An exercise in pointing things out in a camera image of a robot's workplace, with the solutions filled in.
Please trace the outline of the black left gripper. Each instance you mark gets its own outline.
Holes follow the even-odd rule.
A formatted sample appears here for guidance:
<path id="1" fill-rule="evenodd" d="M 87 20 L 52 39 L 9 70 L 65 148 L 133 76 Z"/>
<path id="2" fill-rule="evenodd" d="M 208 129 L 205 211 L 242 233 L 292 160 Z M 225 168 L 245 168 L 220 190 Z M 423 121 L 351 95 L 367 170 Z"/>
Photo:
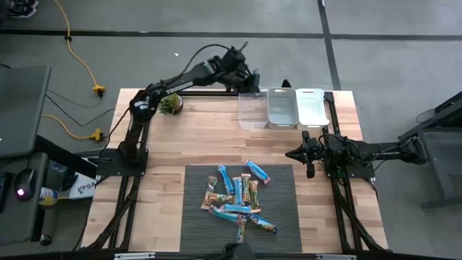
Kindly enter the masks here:
<path id="1" fill-rule="evenodd" d="M 260 92 L 258 83 L 261 75 L 255 69 L 250 72 L 246 63 L 239 64 L 236 70 L 228 74 L 229 82 L 226 84 L 227 90 L 250 90 L 250 92 Z"/>

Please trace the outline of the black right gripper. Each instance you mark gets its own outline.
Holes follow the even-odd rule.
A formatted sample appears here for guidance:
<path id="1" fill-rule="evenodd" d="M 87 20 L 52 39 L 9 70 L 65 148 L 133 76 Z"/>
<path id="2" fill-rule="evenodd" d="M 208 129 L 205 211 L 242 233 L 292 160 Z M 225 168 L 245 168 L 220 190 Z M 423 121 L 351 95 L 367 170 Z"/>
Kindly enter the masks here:
<path id="1" fill-rule="evenodd" d="M 302 144 L 288 151 L 286 156 L 300 163 L 305 163 L 307 178 L 314 178 L 315 166 L 313 162 L 324 160 L 325 149 L 317 138 L 311 137 L 308 131 L 302 131 Z"/>

